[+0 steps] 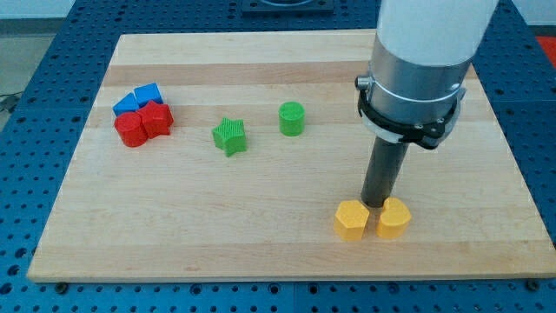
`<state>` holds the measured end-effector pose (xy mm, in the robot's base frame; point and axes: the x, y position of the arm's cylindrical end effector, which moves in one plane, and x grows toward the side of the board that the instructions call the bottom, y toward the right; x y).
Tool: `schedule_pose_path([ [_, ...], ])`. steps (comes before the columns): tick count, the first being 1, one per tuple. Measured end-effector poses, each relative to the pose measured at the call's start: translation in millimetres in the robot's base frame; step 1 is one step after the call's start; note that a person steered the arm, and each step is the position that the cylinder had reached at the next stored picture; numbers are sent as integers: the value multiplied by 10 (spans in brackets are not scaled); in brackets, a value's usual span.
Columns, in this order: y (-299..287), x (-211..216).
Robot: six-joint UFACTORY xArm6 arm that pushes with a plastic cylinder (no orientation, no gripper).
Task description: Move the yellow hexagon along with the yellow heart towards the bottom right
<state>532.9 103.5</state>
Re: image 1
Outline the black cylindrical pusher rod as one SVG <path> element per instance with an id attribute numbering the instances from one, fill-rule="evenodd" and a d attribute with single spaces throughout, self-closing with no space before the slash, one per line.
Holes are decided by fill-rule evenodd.
<path id="1" fill-rule="evenodd" d="M 391 195 L 407 148 L 407 143 L 390 143 L 379 137 L 375 138 L 361 190 L 364 204 L 379 208 Z"/>

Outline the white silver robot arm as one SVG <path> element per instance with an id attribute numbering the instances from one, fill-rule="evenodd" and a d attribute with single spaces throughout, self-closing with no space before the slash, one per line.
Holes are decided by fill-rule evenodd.
<path id="1" fill-rule="evenodd" d="M 357 110 L 374 133 L 361 200 L 380 207 L 411 144 L 436 149 L 452 132 L 463 80 L 498 0 L 382 0 Z"/>

